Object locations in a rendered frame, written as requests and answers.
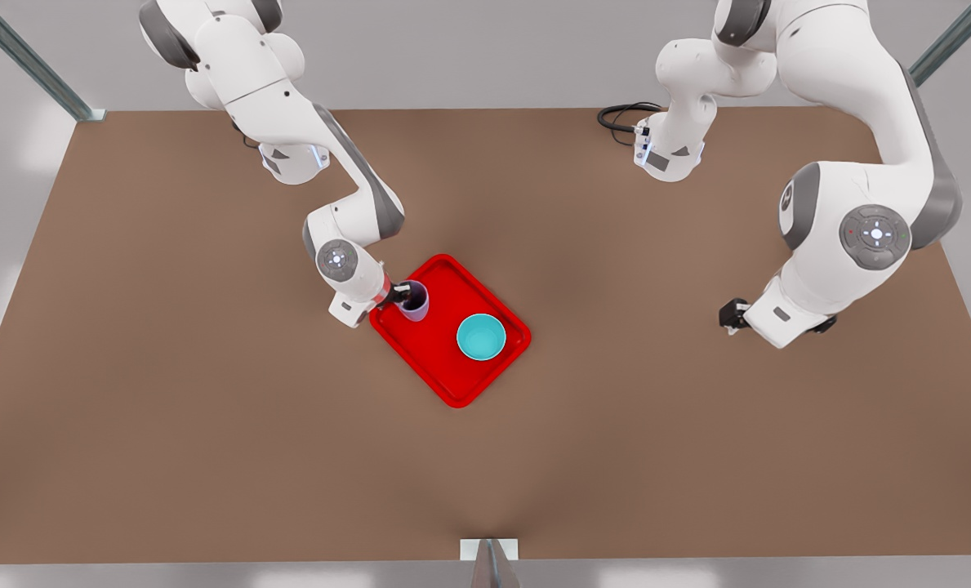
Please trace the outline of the lavender cup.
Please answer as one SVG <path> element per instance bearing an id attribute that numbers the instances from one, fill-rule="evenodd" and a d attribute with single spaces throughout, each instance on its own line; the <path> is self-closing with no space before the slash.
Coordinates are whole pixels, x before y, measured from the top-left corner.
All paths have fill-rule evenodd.
<path id="1" fill-rule="evenodd" d="M 426 289 L 425 284 L 419 283 L 416 280 L 407 280 L 407 282 L 412 283 L 412 294 L 410 298 L 404 302 L 402 305 L 397 305 L 399 307 L 399 312 L 403 314 L 407 320 L 413 321 L 414 323 L 420 323 L 425 319 L 426 314 L 429 311 L 430 297 L 428 289 Z"/>

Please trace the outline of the teal bowl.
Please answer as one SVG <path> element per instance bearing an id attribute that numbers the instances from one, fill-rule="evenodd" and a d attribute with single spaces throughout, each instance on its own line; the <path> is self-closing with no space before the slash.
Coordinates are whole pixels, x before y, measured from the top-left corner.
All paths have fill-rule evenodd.
<path id="1" fill-rule="evenodd" d="M 457 327 L 458 349 L 474 361 L 484 362 L 496 358 L 504 349 L 506 340 L 506 327 L 493 315 L 470 315 Z"/>

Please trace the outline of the red tray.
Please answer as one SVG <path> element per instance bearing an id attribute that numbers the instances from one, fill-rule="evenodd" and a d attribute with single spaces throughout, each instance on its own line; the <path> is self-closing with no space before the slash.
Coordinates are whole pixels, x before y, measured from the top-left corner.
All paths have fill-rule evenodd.
<path id="1" fill-rule="evenodd" d="M 410 279 L 428 291 L 428 311 L 419 321 L 404 317 L 395 305 L 373 311 L 370 324 L 410 368 L 452 408 L 470 405 L 525 351 L 530 328 L 464 268 L 455 257 L 437 254 Z M 458 332 L 474 316 L 497 321 L 497 352 L 470 357 Z"/>

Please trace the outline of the silver frame post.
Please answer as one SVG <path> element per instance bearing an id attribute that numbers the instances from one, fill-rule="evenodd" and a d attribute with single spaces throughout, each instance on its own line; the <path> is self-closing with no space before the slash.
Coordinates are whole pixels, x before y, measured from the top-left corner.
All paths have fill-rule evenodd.
<path id="1" fill-rule="evenodd" d="M 919 87 L 971 38 L 971 3 L 940 34 L 910 67 L 908 73 Z"/>
<path id="2" fill-rule="evenodd" d="M 461 539 L 460 559 L 474 562 L 470 588 L 522 588 L 511 565 L 519 559 L 515 538 Z"/>
<path id="3" fill-rule="evenodd" d="M 0 49 L 10 56 L 75 122 L 103 122 L 103 109 L 90 108 L 0 15 Z"/>

